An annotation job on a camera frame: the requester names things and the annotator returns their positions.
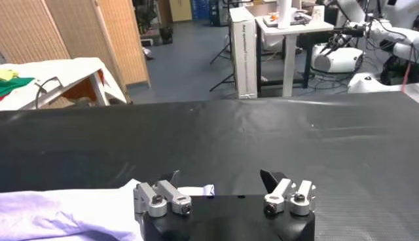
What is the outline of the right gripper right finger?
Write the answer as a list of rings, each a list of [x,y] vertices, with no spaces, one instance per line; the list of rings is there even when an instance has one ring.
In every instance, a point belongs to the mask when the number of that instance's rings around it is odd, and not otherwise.
[[[302,180],[300,185],[297,185],[281,172],[261,169],[259,173],[267,191],[263,198],[266,215],[277,215],[286,208],[297,216],[315,212],[316,186],[312,181]]]

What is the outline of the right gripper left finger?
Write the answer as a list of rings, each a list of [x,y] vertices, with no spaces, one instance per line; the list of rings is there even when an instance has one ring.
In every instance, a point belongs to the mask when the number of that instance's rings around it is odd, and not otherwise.
[[[154,185],[138,183],[133,188],[134,213],[148,213],[151,217],[163,217],[168,206],[177,215],[187,216],[192,212],[192,198],[181,194],[176,186],[180,171],[163,174]]]

